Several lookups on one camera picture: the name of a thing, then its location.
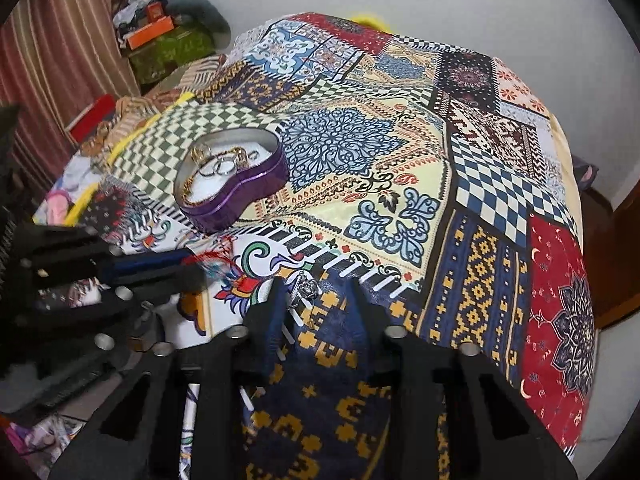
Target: red mandala pattern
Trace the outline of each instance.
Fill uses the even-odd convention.
[[[290,20],[311,23],[316,27],[323,28],[336,38],[340,38],[351,46],[373,54],[374,56],[379,54],[393,37],[386,32],[364,27],[349,20],[342,20],[340,18],[334,18],[333,16],[324,16],[323,14],[316,14],[314,12],[299,14],[290,18]]]
[[[565,450],[580,437],[593,380],[593,311],[578,242],[529,218],[531,314],[520,393]]]

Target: green checkered pattern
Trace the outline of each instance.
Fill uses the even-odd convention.
[[[362,87],[347,85],[345,83],[333,83],[327,79],[319,79],[309,90],[305,92],[304,95],[301,95],[296,99],[296,102],[322,103],[343,97],[363,94],[366,91],[367,89]]]
[[[238,104],[201,105],[191,100],[165,112],[133,139],[113,162],[111,173],[166,206],[174,206],[178,166],[194,140],[229,128],[276,132],[288,115],[262,114]]]

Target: bed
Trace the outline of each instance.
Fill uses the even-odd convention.
[[[318,286],[270,384],[245,399],[247,478],[380,478],[389,394],[366,383],[344,324],[349,278],[421,338],[480,345],[572,455],[595,343],[580,200],[558,121],[513,71],[305,13],[240,35],[174,84],[99,128],[34,219],[95,226],[127,253],[211,247],[175,205],[181,159],[212,131],[280,136],[289,183],[228,230],[233,279],[163,314],[167,339],[191,346],[241,322],[273,276]],[[96,286],[62,301],[90,303]],[[184,478],[196,403],[194,385]],[[445,413],[437,431],[446,478]]]

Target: curtain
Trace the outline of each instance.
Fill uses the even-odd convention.
[[[0,28],[0,103],[22,107],[14,157],[41,199],[76,149],[65,125],[104,94],[139,95],[111,11],[126,0],[20,0]]]

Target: blue damask pattern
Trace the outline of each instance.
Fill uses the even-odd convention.
[[[429,220],[435,217],[440,201],[418,193],[413,187],[404,190],[404,197],[406,206],[398,216],[413,221],[411,227],[396,220],[396,232],[389,234],[387,226],[393,217],[381,215],[371,200],[363,200],[358,205],[359,215],[351,219],[344,235],[359,242],[370,242],[388,254],[400,253],[404,261],[419,268],[424,256],[423,244],[429,234]]]
[[[380,155],[408,141],[390,135],[394,120],[370,119],[357,108],[313,110],[293,117],[282,131],[293,191],[328,174],[366,175]]]
[[[418,79],[424,76],[424,67],[413,64],[405,57],[380,54],[376,68],[394,79]]]
[[[316,44],[309,38],[274,28],[249,51],[248,58],[265,72],[284,76],[300,69],[315,49]]]

